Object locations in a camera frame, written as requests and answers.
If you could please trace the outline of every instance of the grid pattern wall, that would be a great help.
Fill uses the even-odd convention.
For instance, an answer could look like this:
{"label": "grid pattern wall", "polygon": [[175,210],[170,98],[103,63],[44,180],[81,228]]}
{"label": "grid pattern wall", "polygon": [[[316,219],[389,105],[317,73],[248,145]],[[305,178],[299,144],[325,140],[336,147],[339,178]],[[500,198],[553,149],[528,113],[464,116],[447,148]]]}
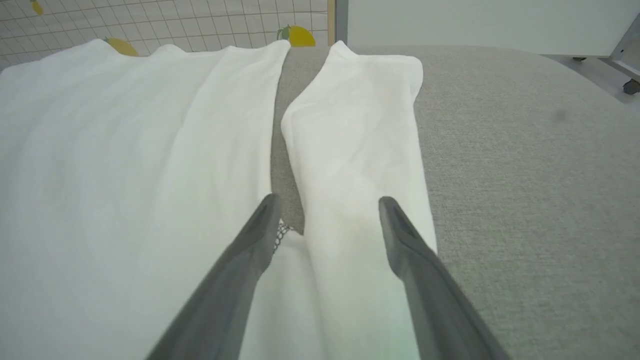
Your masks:
{"label": "grid pattern wall", "polygon": [[297,25],[326,46],[327,20],[327,0],[0,0],[0,70],[95,38],[145,56],[165,44],[261,47]]}

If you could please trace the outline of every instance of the white towel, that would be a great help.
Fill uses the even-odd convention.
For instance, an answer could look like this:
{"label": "white towel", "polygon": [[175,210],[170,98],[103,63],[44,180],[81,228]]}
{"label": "white towel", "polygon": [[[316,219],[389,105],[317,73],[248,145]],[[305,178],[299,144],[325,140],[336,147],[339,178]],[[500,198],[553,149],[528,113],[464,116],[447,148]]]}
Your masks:
{"label": "white towel", "polygon": [[144,359],[271,191],[286,41],[0,75],[0,358]]}
{"label": "white towel", "polygon": [[419,358],[404,286],[388,264],[378,199],[394,197],[436,250],[413,114],[421,84],[418,59],[360,56],[338,42],[282,119],[305,212],[307,249],[300,253],[310,261],[305,272],[291,268],[287,281],[308,277],[305,291],[316,299],[309,307],[318,316],[317,327],[289,322],[301,329],[289,343],[321,347],[306,358]]}

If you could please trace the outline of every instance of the gray fabric surface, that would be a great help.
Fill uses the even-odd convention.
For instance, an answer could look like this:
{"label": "gray fabric surface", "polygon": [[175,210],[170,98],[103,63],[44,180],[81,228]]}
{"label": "gray fabric surface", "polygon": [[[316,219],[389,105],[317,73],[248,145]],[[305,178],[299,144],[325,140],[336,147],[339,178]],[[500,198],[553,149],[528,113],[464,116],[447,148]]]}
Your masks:
{"label": "gray fabric surface", "polygon": [[[513,358],[637,358],[640,117],[533,54],[353,50],[422,61],[415,111],[439,255]],[[276,97],[273,189],[298,230],[280,120],[327,52],[291,49]]]}

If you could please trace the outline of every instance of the lemon print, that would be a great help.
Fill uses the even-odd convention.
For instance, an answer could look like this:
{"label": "lemon print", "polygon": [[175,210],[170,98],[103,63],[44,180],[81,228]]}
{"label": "lemon print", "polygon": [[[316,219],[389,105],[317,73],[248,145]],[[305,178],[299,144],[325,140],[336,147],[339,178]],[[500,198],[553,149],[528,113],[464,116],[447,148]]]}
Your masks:
{"label": "lemon print", "polygon": [[38,0],[29,0],[31,1],[31,7],[33,8],[33,11],[36,12],[36,14],[38,15],[42,15],[42,6],[40,6],[40,3],[38,2]]}
{"label": "lemon print", "polygon": [[296,25],[287,25],[278,30],[276,38],[288,40],[293,47],[316,46],[316,40],[309,30]]}
{"label": "lemon print", "polygon": [[133,48],[133,46],[125,40],[120,40],[119,38],[104,38],[103,40],[106,41],[107,44],[111,45],[113,49],[116,49],[120,54],[129,56],[138,55],[138,52]]}

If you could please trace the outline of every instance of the white wall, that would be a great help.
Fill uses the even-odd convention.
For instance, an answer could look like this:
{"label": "white wall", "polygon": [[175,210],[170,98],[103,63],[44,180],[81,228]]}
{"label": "white wall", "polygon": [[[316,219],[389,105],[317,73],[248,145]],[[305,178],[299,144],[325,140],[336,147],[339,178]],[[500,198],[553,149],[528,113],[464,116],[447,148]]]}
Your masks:
{"label": "white wall", "polygon": [[640,0],[349,0],[349,45],[486,45],[608,56]]}

